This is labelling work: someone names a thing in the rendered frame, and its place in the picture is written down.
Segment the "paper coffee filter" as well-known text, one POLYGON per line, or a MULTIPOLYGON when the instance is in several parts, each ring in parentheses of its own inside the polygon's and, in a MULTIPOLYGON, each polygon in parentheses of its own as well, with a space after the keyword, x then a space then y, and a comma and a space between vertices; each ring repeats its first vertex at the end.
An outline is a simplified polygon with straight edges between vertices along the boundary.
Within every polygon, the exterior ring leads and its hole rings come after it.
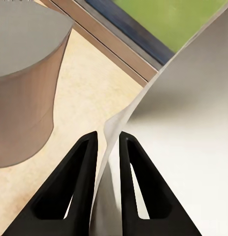
MULTIPOLYGON (((228 236, 228 1, 105 121, 89 236, 123 236, 122 131, 138 139, 202 236, 228 236)), ((138 216, 150 219, 130 167, 138 216)))

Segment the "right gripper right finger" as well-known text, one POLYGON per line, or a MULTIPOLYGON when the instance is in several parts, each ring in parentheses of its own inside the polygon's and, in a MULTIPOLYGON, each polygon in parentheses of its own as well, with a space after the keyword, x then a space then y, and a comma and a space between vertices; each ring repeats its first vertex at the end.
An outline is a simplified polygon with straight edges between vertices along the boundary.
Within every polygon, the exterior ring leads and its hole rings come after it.
POLYGON ((123 236, 202 236, 138 139, 119 135, 123 236), (138 216, 132 164, 150 219, 138 216))

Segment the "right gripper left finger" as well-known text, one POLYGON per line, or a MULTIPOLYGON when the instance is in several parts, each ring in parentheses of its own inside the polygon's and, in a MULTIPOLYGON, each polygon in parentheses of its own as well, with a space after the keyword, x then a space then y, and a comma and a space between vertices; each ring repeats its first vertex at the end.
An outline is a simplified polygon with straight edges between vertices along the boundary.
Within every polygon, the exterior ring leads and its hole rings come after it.
POLYGON ((1 236, 89 236, 98 133, 78 139, 1 236))

